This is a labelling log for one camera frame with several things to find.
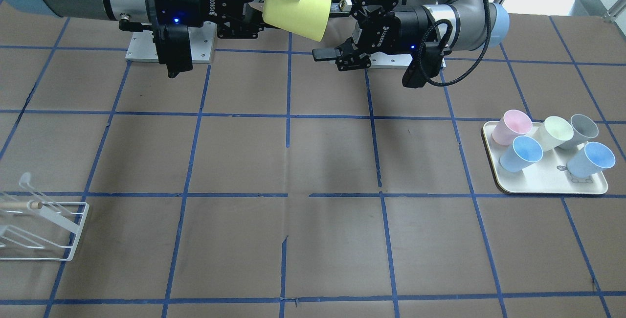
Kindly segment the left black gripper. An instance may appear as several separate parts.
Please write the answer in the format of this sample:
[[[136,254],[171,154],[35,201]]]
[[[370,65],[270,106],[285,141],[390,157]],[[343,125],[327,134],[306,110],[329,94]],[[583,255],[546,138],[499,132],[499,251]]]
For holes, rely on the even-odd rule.
[[[409,54],[418,49],[432,20],[422,6],[401,0],[340,0],[331,3],[329,17],[353,17],[352,37],[336,48],[312,50],[315,62],[335,62],[340,72],[371,66],[370,55]]]

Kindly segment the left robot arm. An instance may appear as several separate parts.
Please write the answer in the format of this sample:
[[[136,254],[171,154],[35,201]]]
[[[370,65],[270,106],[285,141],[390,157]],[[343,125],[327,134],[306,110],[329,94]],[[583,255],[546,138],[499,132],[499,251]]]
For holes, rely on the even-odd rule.
[[[369,68],[376,53],[410,55],[405,74],[433,79],[445,56],[480,50],[482,59],[509,28],[507,11],[490,0],[342,0],[339,7],[356,20],[354,33],[334,48],[313,49],[313,59],[340,71]]]

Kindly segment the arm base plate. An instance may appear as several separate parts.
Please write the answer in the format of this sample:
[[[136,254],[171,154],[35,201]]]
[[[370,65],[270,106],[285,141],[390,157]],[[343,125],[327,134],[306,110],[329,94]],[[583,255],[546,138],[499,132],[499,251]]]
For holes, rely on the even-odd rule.
[[[406,69],[413,60],[410,53],[387,55],[383,52],[362,53],[368,55],[371,69]]]
[[[210,64],[215,48],[217,25],[206,22],[201,28],[190,27],[188,32],[192,63]],[[153,33],[149,30],[134,32],[125,59],[130,62],[158,63]]]

